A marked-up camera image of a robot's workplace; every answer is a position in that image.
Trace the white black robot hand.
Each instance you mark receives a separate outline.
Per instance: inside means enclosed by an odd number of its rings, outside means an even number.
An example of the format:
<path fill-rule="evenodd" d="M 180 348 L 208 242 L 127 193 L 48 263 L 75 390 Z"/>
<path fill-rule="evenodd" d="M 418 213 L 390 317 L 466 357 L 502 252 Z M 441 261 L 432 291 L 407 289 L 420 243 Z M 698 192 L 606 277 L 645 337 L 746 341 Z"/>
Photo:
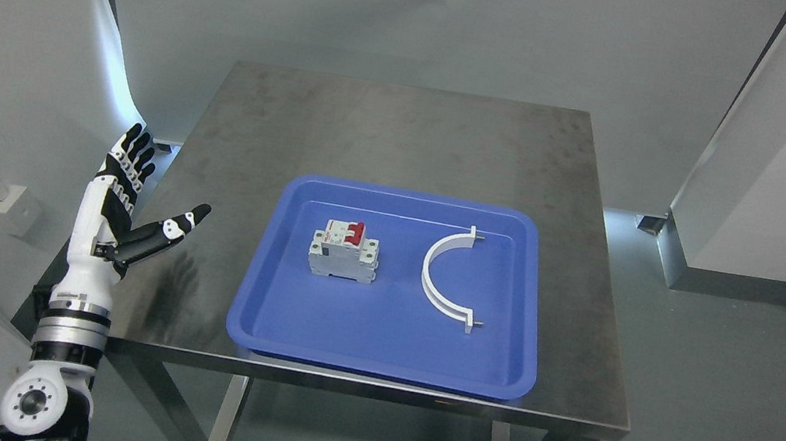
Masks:
<path fill-rule="evenodd" d="M 144 124 L 117 138 L 86 184 L 66 249 L 66 275 L 51 289 L 49 305 L 112 308 L 111 289 L 131 265 L 164 252 L 210 214 L 208 204 L 149 224 L 133 226 L 132 212 L 144 182 L 155 171 L 156 152 Z"/>

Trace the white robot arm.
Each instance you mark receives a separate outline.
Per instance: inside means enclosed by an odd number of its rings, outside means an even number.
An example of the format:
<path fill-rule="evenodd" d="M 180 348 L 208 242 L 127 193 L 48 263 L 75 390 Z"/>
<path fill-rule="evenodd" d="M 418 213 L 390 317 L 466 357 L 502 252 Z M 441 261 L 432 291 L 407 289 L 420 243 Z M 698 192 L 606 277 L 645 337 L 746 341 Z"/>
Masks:
<path fill-rule="evenodd" d="M 0 441 L 87 441 L 93 379 L 104 357 L 110 312 L 33 293 L 36 329 L 26 371 L 0 399 Z"/>

